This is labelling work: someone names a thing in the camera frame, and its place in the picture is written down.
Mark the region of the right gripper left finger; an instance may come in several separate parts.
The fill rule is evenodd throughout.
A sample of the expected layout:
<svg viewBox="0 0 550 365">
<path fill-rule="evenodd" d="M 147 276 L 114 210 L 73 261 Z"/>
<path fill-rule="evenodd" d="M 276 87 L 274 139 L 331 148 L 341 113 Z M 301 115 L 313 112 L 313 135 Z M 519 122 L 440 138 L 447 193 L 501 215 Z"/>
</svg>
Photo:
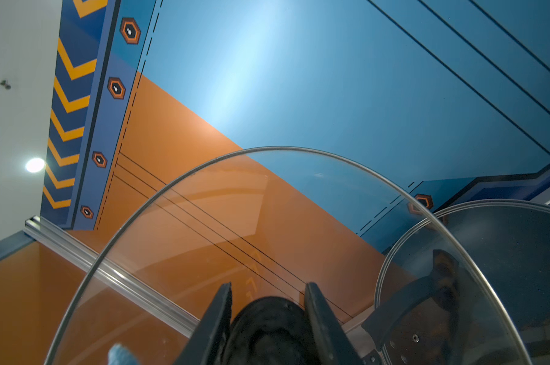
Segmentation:
<svg viewBox="0 0 550 365">
<path fill-rule="evenodd" d="M 214 364 L 229 337 L 232 285 L 222 284 L 174 364 Z"/>
</svg>

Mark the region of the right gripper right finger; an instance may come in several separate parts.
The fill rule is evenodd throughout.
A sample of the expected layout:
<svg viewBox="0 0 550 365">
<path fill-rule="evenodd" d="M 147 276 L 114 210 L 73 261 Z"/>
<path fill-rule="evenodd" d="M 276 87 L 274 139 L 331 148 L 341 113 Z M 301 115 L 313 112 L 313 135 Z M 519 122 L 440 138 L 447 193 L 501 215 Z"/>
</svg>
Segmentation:
<svg viewBox="0 0 550 365">
<path fill-rule="evenodd" d="M 363 364 L 314 282 L 306 284 L 305 309 L 321 364 Z"/>
</svg>

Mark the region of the light blue microfibre cloth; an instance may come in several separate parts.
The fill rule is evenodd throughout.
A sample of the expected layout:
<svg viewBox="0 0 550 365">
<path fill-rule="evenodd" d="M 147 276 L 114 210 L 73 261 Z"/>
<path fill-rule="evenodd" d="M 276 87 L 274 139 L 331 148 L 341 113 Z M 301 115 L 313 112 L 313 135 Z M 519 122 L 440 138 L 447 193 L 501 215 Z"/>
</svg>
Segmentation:
<svg viewBox="0 0 550 365">
<path fill-rule="evenodd" d="M 140 365 L 140 362 L 126 347 L 115 344 L 108 352 L 108 365 Z"/>
</svg>

